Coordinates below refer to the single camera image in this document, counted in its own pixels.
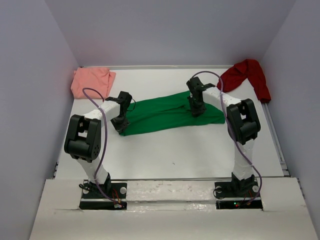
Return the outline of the green t-shirt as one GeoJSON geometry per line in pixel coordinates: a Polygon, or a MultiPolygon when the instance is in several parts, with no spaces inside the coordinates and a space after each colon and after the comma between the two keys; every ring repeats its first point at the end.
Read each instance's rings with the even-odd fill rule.
{"type": "Polygon", "coordinates": [[[189,92],[184,91],[130,104],[130,111],[126,114],[129,125],[120,135],[131,136],[179,127],[225,123],[223,112],[207,103],[205,112],[193,117],[187,99],[189,96],[189,92]]]}

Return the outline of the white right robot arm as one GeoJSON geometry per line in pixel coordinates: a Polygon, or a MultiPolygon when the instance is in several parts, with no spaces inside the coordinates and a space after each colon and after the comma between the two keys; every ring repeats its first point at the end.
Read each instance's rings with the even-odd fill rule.
{"type": "Polygon", "coordinates": [[[197,76],[189,79],[186,85],[189,90],[187,99],[192,116],[199,117],[204,114],[207,110],[206,105],[221,110],[228,134],[234,142],[231,181],[216,182],[213,195],[218,200],[258,197],[259,186],[255,180],[252,155],[261,124],[254,102],[249,98],[241,100],[232,97],[212,83],[203,84],[197,76]]]}

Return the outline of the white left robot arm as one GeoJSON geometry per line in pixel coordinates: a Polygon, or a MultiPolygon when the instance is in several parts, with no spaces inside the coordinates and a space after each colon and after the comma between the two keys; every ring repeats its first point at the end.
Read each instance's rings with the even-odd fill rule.
{"type": "Polygon", "coordinates": [[[75,159],[88,177],[88,183],[81,188],[94,192],[101,198],[112,199],[109,194],[115,194],[112,189],[110,173],[103,167],[108,140],[108,123],[114,129],[123,133],[130,124],[127,112],[133,97],[121,91],[118,97],[102,98],[102,104],[95,102],[86,91],[93,91],[102,98],[102,94],[89,87],[82,89],[84,96],[91,101],[95,109],[84,114],[74,114],[70,117],[64,142],[64,152],[75,159]]]}

